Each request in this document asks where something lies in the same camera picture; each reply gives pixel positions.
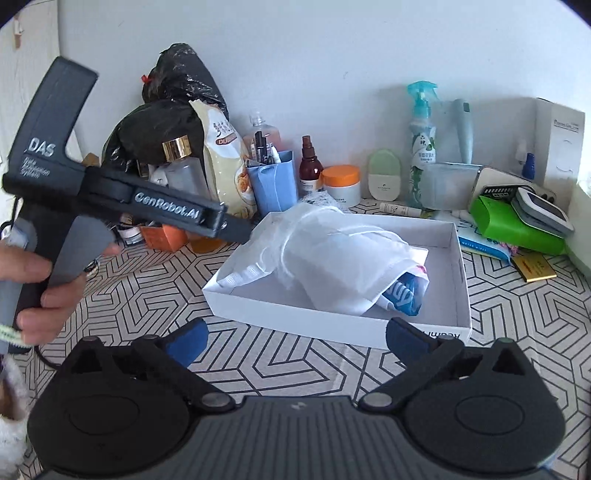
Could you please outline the person left hand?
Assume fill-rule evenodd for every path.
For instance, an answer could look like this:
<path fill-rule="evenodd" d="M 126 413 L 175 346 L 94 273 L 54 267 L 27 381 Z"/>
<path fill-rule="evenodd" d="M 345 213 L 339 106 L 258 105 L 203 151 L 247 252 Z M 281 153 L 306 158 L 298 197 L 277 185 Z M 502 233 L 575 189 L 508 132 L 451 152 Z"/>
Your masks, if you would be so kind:
<path fill-rule="evenodd" d="M 49 260 L 1 243 L 2 281 L 37 284 L 45 281 L 51 272 Z M 52 342 L 83 298 L 86 283 L 86 274 L 82 273 L 70 283 L 46 289 L 38 308 L 22 310 L 17 316 L 22 340 L 31 346 Z"/>

